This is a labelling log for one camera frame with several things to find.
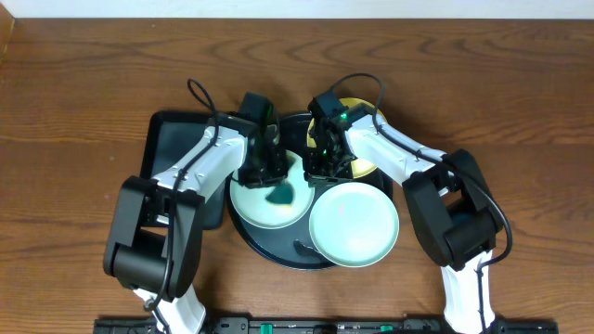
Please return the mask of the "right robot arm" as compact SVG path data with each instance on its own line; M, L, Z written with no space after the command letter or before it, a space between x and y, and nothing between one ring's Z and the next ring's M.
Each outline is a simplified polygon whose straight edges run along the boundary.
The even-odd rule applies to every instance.
M445 321L457 333L488 333L495 320L488 301L490 265L505 259L508 243L493 254L498 232L512 237L510 222L466 150L427 148L391 127L365 103L312 101L305 178L314 184L351 179L351 161L377 166L404 190L417 240L442 270Z

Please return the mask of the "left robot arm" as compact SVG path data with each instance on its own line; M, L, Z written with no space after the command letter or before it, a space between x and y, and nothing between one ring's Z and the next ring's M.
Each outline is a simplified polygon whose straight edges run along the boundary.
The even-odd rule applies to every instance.
M203 326L206 310L193 280L208 220L205 206L234 172L251 188L286 178L277 121L267 115L213 116L197 143L166 170L122 184L103 269L143 300L166 333L198 333Z

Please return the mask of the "light green plate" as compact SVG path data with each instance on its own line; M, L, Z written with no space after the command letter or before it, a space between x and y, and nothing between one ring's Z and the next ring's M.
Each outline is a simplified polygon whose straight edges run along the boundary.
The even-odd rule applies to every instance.
M310 237L318 252L343 267L365 267L383 259L399 235L393 201L365 183L334 186L314 204Z
M288 182L294 188L295 196L291 206L272 205L265 200L274 186L247 188L235 180L230 182L233 207L247 223L264 229L278 229L296 223L309 210L314 201L315 190L303 178L303 159L289 150L287 158L288 176L282 182Z

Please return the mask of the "yellow plate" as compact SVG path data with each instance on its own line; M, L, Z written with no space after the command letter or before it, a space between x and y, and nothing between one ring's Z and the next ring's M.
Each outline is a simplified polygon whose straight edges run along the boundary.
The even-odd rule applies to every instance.
M342 97L340 98L340 101L345 107L348 108L355 107L360 103L368 105L372 108L374 107L374 105L370 102L357 97ZM307 128L306 146L308 148L316 148L316 142L314 138L310 135L310 132L314 129L315 122L315 120L310 121ZM364 159L356 159L354 161L351 161L351 169L353 173L353 178L357 179L374 172L377 169L377 167L371 162L366 161Z

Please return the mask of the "green yellow sponge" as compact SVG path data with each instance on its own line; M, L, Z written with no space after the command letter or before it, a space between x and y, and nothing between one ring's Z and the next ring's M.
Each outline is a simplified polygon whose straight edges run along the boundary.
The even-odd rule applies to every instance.
M272 205L291 206L294 196L293 186L288 182L282 182L273 187L272 191L265 196L265 200Z

